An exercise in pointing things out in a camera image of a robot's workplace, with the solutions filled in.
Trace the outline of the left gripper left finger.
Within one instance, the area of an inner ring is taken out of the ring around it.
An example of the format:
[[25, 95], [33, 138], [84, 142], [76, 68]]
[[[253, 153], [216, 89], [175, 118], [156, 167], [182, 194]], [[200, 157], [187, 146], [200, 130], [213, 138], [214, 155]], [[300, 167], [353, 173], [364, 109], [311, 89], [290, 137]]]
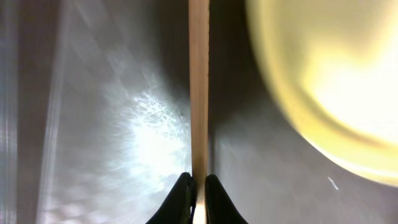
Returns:
[[191, 224], [195, 197], [195, 182], [183, 172], [147, 224]]

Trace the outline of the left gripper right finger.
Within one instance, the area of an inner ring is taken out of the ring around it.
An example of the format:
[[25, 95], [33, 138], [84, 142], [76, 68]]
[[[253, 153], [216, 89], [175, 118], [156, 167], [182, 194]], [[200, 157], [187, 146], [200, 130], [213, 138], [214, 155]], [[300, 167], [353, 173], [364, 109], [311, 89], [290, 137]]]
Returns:
[[215, 174], [206, 177], [205, 194], [206, 216], [209, 224], [248, 224]]

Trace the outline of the yellow plate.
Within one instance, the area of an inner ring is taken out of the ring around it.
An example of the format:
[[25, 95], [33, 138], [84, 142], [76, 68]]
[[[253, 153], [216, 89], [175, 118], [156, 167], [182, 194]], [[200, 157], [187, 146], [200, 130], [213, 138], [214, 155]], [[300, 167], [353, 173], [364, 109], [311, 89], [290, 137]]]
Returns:
[[397, 185], [397, 0], [247, 1], [263, 82], [294, 129], [366, 179]]

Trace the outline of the wooden chopstick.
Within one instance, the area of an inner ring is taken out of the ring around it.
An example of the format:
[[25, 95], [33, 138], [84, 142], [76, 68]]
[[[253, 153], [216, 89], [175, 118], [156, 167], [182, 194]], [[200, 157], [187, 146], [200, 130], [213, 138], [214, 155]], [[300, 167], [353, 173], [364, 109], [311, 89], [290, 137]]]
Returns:
[[192, 176], [197, 186], [194, 224], [206, 224], [208, 173], [209, 0], [188, 1]]

